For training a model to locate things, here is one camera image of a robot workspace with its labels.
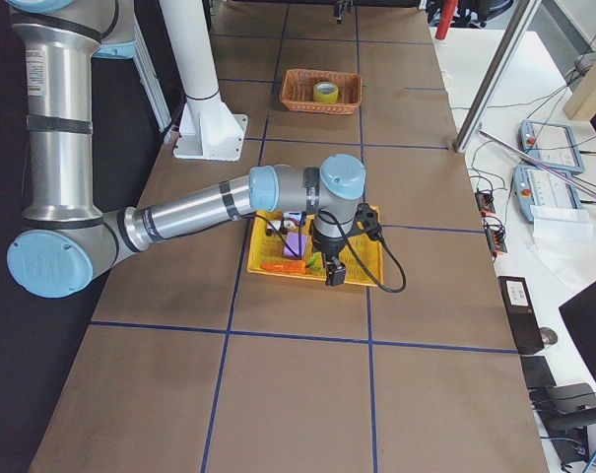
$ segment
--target white stand base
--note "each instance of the white stand base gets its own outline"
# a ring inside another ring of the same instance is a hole
[[[185,160],[238,161],[244,144],[247,115],[232,114],[221,102],[220,121],[210,123],[208,115],[199,112],[199,128],[195,129],[188,104],[179,125],[177,144],[173,150],[176,158]],[[214,143],[209,135],[214,134]]]

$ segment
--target blue electronic device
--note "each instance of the blue electronic device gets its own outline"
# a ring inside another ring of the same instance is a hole
[[[524,120],[519,130],[521,149],[536,161],[572,174],[584,172],[570,126]]]
[[[571,177],[568,170],[558,172]],[[560,209],[581,209],[577,190],[545,170],[534,166],[519,165],[514,169],[514,192],[519,209],[529,223],[534,222],[530,206]]]

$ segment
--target orange basket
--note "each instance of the orange basket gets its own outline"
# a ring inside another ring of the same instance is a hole
[[[313,86],[332,82],[339,89],[336,103],[313,101]],[[280,90],[280,101],[291,111],[350,115],[361,105],[361,76],[345,72],[289,69]]]

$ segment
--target brown table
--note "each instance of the brown table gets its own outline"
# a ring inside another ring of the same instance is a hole
[[[350,153],[408,289],[248,274],[244,221],[155,245],[112,270],[32,472],[547,471],[424,13],[220,2],[212,43],[242,157],[164,146],[140,205]],[[292,67],[360,72],[361,112],[286,111]]]

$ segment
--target light blue joint cap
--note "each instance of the light blue joint cap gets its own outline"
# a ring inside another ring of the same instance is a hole
[[[274,210],[278,206],[280,184],[271,166],[252,168],[249,172],[249,205],[254,210]]]
[[[61,10],[74,0],[7,0],[12,7],[29,13],[50,13]]]
[[[103,44],[94,57],[100,59],[133,59],[136,55],[136,41],[118,44]]]
[[[342,199],[356,200],[364,194],[365,167],[350,155],[333,155],[324,161],[319,177],[328,190]]]
[[[9,271],[18,284],[37,296],[64,298],[92,281],[90,256],[72,239],[50,230],[30,230],[9,246]]]

